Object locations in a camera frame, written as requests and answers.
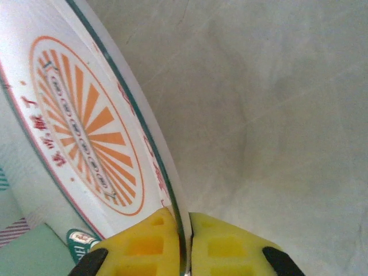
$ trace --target white wall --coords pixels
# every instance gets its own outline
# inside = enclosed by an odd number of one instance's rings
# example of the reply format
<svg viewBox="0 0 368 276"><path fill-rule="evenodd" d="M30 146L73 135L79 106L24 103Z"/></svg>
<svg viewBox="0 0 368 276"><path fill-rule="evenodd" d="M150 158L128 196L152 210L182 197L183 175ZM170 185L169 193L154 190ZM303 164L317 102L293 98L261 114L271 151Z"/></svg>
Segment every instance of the white wall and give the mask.
<svg viewBox="0 0 368 276"><path fill-rule="evenodd" d="M191 210L307 275L368 274L368 1L89 0L167 139Z"/></svg>

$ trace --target orange sunburst pattern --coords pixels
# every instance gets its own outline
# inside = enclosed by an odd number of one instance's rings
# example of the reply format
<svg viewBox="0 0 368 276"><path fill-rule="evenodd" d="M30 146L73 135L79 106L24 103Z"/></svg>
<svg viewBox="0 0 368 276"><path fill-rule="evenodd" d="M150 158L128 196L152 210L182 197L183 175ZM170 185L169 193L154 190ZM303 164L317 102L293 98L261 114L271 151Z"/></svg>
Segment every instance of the orange sunburst pattern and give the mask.
<svg viewBox="0 0 368 276"><path fill-rule="evenodd" d="M52 124L55 140L63 148L66 158L81 179L103 202L120 213L129 214L123 211L124 207L134 204L138 194L143 203L143 179L140 169L138 175L137 169L134 169L139 164L136 156L132 159L131 150L127 149L128 145L130 147L132 145L127 140L122 123L119 127L113 127L119 117L112 108L112 103L106 106L99 104L101 98L106 101L106 95L101 93L100 84L91 77L91 74L87 74L84 63L76 62L76 59L70 57L67 52L49 49L42 51L36 59L35 76L40 94L39 102L42 103L41 109ZM72 108L76 111L89 143L116 192L115 197L104 194L91 172L91 167L83 157L80 145L73 136L43 71L49 63L57 68L63 86L68 91Z"/></svg>

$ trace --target gray surface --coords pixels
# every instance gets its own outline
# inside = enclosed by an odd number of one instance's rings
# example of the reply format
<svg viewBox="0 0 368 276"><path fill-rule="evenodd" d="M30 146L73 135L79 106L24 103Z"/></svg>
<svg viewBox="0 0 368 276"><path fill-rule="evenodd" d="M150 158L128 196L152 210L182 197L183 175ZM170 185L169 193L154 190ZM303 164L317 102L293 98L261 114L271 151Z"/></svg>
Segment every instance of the gray surface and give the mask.
<svg viewBox="0 0 368 276"><path fill-rule="evenodd" d="M190 210L367 275L367 1L89 0L150 102Z"/></svg>

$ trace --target green label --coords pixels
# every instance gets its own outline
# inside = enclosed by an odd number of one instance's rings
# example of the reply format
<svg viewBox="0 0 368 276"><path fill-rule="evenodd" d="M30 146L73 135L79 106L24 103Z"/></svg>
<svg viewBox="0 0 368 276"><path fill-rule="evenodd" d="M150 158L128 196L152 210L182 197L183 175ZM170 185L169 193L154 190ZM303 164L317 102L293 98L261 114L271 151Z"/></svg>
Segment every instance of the green label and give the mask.
<svg viewBox="0 0 368 276"><path fill-rule="evenodd" d="M70 229L67 232L68 248L75 264L100 241L99 238L79 229Z"/></svg>

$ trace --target striped pattern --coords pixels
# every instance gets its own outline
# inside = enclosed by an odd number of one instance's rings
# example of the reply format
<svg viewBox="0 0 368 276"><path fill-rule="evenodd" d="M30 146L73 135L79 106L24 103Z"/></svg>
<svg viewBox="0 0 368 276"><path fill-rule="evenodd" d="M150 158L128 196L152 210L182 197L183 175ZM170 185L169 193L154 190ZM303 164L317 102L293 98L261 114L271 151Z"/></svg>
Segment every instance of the striped pattern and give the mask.
<svg viewBox="0 0 368 276"><path fill-rule="evenodd" d="M0 191L5 191L9 188L9 183L5 177L4 171L0 168Z"/></svg>
<svg viewBox="0 0 368 276"><path fill-rule="evenodd" d="M0 231L0 248L10 243L12 240L23 235L29 231L30 228L25 218L14 222L11 226L6 227L3 231Z"/></svg>

